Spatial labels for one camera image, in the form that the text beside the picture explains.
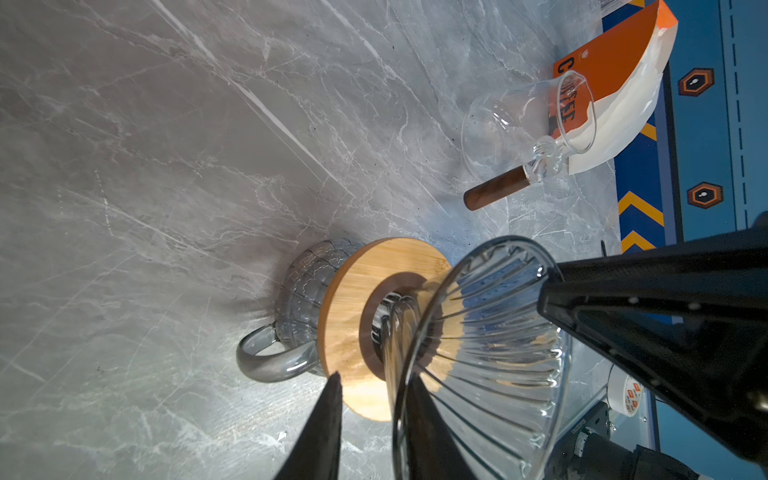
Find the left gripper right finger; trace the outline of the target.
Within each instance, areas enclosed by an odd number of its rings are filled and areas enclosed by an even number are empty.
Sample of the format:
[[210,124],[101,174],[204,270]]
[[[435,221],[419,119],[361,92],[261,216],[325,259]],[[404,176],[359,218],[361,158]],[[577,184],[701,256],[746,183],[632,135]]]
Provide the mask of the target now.
[[538,312],[736,456],[767,462],[767,230],[560,263]]

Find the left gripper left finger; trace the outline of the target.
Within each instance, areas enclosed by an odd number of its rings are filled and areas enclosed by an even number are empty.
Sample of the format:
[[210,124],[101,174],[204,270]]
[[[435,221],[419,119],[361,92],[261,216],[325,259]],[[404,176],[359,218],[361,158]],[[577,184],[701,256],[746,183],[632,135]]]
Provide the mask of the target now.
[[342,384],[332,374],[283,466],[274,477],[282,479],[338,478],[342,433]]

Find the grey glass dripper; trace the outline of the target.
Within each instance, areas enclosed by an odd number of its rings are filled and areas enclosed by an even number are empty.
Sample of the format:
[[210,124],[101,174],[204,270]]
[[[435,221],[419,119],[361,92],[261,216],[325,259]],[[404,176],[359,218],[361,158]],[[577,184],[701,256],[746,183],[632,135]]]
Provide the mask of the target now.
[[503,236],[391,288],[377,317],[399,479],[538,479],[556,442],[570,337],[538,313],[560,270]]

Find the wooden ring holder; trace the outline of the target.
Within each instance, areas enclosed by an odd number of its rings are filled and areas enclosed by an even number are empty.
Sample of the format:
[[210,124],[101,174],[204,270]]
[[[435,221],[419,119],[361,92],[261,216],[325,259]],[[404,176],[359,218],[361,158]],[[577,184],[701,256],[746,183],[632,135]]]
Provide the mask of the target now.
[[344,404],[376,422],[392,419],[384,361],[371,337],[373,317],[389,293],[404,293],[451,269],[435,247],[413,238],[387,238],[352,254],[331,280],[318,320],[319,358],[340,375]]

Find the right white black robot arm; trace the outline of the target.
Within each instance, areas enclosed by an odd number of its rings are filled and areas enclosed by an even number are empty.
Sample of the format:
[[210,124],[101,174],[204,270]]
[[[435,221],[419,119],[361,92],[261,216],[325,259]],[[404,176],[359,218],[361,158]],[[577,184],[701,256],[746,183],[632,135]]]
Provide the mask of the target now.
[[545,479],[702,479],[661,452],[637,445],[632,451],[611,440],[613,422],[604,401],[595,403],[555,444]]

